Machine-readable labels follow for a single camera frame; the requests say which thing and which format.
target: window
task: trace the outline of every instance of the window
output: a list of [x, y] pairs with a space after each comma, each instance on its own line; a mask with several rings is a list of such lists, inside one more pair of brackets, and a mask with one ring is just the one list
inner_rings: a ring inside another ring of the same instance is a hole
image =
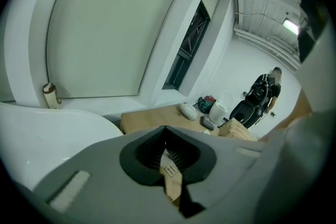
[[209, 22], [210, 17], [201, 1], [165, 81], [163, 86], [164, 90], [178, 90], [181, 86], [188, 68], [194, 59], [197, 49], [203, 39]]

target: toilet paper roll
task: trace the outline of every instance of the toilet paper roll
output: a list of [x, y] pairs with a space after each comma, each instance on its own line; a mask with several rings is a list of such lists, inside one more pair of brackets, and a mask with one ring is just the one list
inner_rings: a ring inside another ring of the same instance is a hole
[[52, 83], [43, 86], [43, 94], [50, 109], [59, 109], [62, 101], [57, 97], [56, 86]]

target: table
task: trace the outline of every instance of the table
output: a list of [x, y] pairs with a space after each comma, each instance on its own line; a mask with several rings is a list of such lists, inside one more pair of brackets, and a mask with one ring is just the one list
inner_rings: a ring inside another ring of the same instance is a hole
[[[169, 125], [172, 127], [181, 127], [192, 131], [202, 132], [207, 128], [201, 126], [201, 114], [197, 112], [195, 121], [189, 120], [180, 110], [180, 104], [164, 106], [156, 109], [136, 111], [121, 114], [121, 127], [125, 134], [134, 133], [161, 125]], [[211, 135], [218, 135], [219, 129], [215, 127], [210, 131]]]

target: ceiling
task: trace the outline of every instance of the ceiling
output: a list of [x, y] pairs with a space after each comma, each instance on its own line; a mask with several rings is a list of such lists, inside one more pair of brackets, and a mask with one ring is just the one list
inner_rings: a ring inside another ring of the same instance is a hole
[[285, 19], [299, 25], [300, 0], [238, 0], [238, 12], [236, 33], [237, 29], [242, 30], [241, 34], [250, 41], [270, 46], [270, 53], [275, 57], [280, 55], [286, 63], [289, 61], [291, 70], [300, 66], [297, 35], [282, 25]]

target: light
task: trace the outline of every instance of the light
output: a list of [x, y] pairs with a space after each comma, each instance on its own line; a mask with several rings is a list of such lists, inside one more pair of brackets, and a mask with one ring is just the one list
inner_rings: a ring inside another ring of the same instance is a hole
[[293, 22], [291, 22], [289, 19], [286, 19], [283, 24], [284, 24], [283, 26], [291, 30], [295, 35], [299, 34], [299, 27]]

